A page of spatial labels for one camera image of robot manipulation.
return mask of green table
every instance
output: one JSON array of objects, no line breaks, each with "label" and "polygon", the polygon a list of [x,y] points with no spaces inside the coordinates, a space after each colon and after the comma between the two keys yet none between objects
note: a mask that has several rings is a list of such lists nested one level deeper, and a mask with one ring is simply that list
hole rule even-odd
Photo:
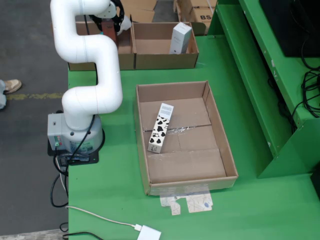
[{"label": "green table", "polygon": [[[147,225],[162,240],[320,239],[320,201],[308,174],[257,179],[272,159],[255,111],[225,36],[196,38],[195,69],[122,71],[123,103],[101,115],[105,143],[99,163],[71,166],[69,205],[112,220]],[[69,87],[95,83],[95,73],[68,73]],[[158,196],[145,196],[138,160],[134,109],[137,84],[208,80],[228,137],[239,178],[230,189],[211,191],[212,211],[181,215],[161,207]],[[135,240],[129,226],[69,210],[69,232],[89,231],[104,240]],[[73,236],[71,240],[94,239]]]}]

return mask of concrete floor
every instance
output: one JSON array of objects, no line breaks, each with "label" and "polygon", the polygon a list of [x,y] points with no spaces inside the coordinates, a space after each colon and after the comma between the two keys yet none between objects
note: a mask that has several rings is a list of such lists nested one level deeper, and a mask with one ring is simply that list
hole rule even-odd
[{"label": "concrete floor", "polygon": [[[68,66],[54,47],[49,5],[49,0],[0,1],[0,79],[23,84],[0,110],[2,240],[44,239],[43,233],[16,234],[54,230],[68,221],[67,210],[52,207],[49,199],[57,171],[47,156],[47,115],[62,109],[68,86]],[[177,21],[172,0],[158,0],[154,22]],[[67,200],[60,184],[54,197],[57,204]]]}]

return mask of jeans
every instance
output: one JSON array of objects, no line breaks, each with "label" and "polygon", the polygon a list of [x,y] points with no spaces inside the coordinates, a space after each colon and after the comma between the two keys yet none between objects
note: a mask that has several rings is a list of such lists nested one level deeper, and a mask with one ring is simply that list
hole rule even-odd
[{"label": "jeans", "polygon": [[6,106],[6,96],[4,95],[6,84],[0,79],[0,109],[3,109]]}]

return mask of cow print box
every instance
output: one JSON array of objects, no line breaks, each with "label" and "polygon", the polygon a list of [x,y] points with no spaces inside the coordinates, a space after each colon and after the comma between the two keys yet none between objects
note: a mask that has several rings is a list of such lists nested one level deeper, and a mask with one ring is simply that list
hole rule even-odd
[{"label": "cow print box", "polygon": [[165,103],[161,104],[156,118],[151,137],[148,144],[148,151],[159,154],[164,144],[167,129],[174,107]]}]

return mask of cardboard tray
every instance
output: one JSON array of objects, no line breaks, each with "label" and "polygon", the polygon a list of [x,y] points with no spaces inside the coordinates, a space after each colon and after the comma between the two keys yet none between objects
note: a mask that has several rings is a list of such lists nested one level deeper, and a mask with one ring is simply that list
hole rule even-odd
[{"label": "cardboard tray", "polygon": [[[161,103],[174,106],[160,154],[147,151]],[[230,188],[236,165],[207,81],[137,85],[135,132],[145,194]]]},{"label": "cardboard tray", "polygon": [[185,54],[169,54],[174,27],[178,22],[132,24],[136,50],[135,69],[191,69],[196,66],[199,50],[192,31]]},{"label": "cardboard tray", "polygon": [[[79,35],[87,35],[86,24],[83,21],[78,21],[76,24],[76,31]],[[91,35],[100,34],[101,31],[97,28],[94,22],[88,22],[89,33]],[[120,70],[133,70],[135,69],[135,44],[134,37],[131,28],[127,31],[123,31],[118,36],[118,56]],[[69,63],[70,71],[94,71],[95,64],[93,62],[86,63]]]}]

